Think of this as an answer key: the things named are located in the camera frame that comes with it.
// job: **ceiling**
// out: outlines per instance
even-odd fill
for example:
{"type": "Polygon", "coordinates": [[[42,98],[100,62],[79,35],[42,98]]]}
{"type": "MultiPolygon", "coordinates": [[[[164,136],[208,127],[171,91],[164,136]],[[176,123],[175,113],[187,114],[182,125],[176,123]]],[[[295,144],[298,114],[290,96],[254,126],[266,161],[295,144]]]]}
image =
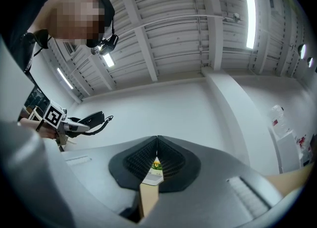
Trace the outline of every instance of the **ceiling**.
{"type": "Polygon", "coordinates": [[[255,0],[253,49],[246,47],[246,0],[110,1],[119,36],[110,53],[113,67],[102,57],[92,56],[85,46],[65,58],[62,43],[49,41],[49,62],[62,70],[79,98],[157,81],[201,77],[204,66],[288,77],[296,72],[296,47],[303,43],[305,29],[292,0],[255,0]],[[234,13],[240,17],[238,22],[234,13]]]}

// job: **black strap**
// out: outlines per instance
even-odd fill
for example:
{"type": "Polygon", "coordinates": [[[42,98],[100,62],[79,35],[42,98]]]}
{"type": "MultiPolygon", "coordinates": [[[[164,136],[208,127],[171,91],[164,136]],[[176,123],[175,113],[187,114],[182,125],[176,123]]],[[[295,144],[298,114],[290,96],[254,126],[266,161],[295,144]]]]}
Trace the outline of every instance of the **black strap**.
{"type": "Polygon", "coordinates": [[[113,116],[111,115],[111,116],[109,116],[109,117],[107,117],[105,119],[105,122],[103,123],[103,125],[99,129],[97,129],[96,131],[94,131],[94,132],[84,132],[82,134],[83,135],[95,135],[95,134],[98,134],[99,132],[101,132],[107,126],[109,121],[111,121],[112,119],[113,119],[113,116]]]}
{"type": "Polygon", "coordinates": [[[43,48],[41,48],[40,50],[38,50],[38,51],[33,55],[33,57],[37,56],[42,50],[43,50],[43,48]]]}

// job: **fluorescent light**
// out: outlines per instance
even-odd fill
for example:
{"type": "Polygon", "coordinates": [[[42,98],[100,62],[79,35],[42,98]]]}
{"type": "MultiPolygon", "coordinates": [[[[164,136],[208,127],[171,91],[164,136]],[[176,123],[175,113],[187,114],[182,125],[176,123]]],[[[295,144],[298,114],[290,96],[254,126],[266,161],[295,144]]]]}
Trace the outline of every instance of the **fluorescent light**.
{"type": "Polygon", "coordinates": [[[313,59],[314,59],[314,58],[311,58],[311,60],[309,61],[308,67],[311,67],[311,66],[313,65],[313,59]]]}
{"type": "Polygon", "coordinates": [[[247,48],[253,49],[254,40],[256,38],[256,24],[257,24],[256,1],[247,0],[247,4],[248,4],[248,19],[249,19],[247,48]]]}
{"type": "Polygon", "coordinates": [[[106,55],[103,56],[103,57],[104,57],[104,59],[105,59],[107,65],[108,65],[108,67],[112,67],[112,66],[114,65],[113,60],[112,60],[110,54],[106,54],[106,55]]]}
{"type": "Polygon", "coordinates": [[[305,52],[306,52],[306,45],[303,45],[302,51],[301,51],[301,59],[305,57],[305,52]]]}
{"type": "Polygon", "coordinates": [[[62,76],[62,78],[64,79],[64,81],[67,83],[67,85],[69,86],[70,89],[73,89],[73,86],[70,85],[70,83],[67,81],[66,77],[63,75],[63,73],[60,71],[59,68],[57,68],[57,71],[59,72],[59,74],[62,76]]]}

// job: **white wall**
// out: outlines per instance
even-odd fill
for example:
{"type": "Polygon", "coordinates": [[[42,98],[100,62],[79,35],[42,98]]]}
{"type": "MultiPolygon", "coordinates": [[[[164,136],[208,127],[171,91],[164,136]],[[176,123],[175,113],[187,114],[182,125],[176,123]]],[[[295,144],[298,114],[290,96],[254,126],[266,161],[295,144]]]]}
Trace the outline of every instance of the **white wall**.
{"type": "Polygon", "coordinates": [[[308,93],[312,97],[312,100],[315,104],[317,104],[317,73],[315,70],[313,68],[307,69],[305,71],[305,75],[299,81],[303,83],[308,93]]]}
{"type": "Polygon", "coordinates": [[[92,98],[72,115],[84,118],[97,111],[113,115],[94,136],[71,139],[77,150],[118,144],[144,136],[166,135],[232,153],[223,115],[206,82],[195,82],[92,98]]]}
{"type": "Polygon", "coordinates": [[[205,67],[203,74],[227,121],[234,156],[263,175],[279,174],[274,142],[249,95],[223,71],[205,67]]]}
{"type": "Polygon", "coordinates": [[[309,92],[296,80],[287,77],[235,77],[245,92],[267,118],[274,105],[284,108],[284,114],[298,137],[308,140],[317,133],[317,107],[309,92]]]}
{"type": "Polygon", "coordinates": [[[55,77],[42,53],[33,58],[30,72],[47,98],[54,100],[63,108],[71,107],[74,100],[55,77]]]}

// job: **hand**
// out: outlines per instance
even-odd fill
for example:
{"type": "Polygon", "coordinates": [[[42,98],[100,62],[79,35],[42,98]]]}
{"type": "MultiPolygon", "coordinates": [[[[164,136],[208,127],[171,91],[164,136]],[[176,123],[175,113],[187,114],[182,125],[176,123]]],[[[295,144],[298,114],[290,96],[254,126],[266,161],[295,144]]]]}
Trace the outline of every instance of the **hand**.
{"type": "MultiPolygon", "coordinates": [[[[40,121],[22,118],[20,120],[20,123],[22,126],[36,130],[36,128],[40,124],[40,121]]],[[[46,122],[43,123],[38,133],[42,138],[56,139],[55,129],[51,125],[47,124],[46,122]]]]}

